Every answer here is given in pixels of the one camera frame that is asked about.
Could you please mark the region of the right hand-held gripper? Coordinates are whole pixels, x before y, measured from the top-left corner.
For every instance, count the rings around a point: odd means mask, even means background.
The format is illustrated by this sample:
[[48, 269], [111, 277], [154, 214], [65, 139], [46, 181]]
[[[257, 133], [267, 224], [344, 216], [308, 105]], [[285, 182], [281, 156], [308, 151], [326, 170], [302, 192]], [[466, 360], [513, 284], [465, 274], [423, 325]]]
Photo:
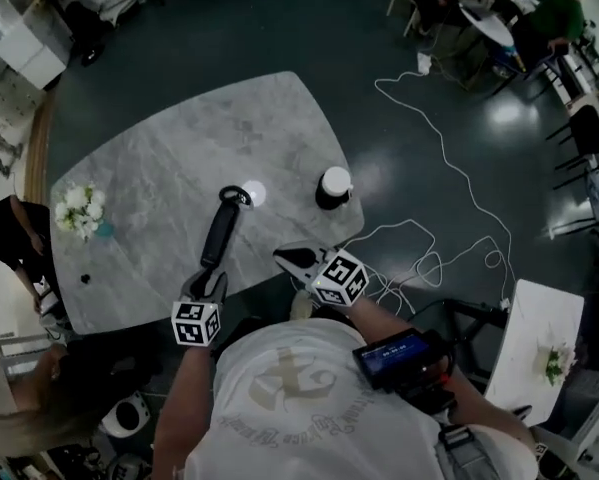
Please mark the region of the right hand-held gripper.
[[[289, 251], [309, 250], [325, 256], [314, 275], [313, 254], [286, 254]], [[274, 250], [278, 266], [295, 279], [308, 283], [307, 289], [323, 304], [351, 307], [364, 294], [369, 277], [361, 261], [336, 247], [319, 241], [296, 241]]]

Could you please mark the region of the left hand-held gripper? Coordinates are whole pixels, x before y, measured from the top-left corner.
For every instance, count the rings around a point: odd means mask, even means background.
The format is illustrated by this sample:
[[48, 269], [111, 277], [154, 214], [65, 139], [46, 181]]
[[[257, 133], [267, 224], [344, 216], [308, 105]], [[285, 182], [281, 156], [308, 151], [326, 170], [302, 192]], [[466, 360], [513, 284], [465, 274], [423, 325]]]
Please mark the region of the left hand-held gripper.
[[228, 275], [222, 272], [209, 295], [204, 295], [204, 269], [189, 277], [180, 298], [172, 305], [170, 321], [176, 342], [188, 347], [208, 347], [221, 330], [220, 314], [228, 290]]

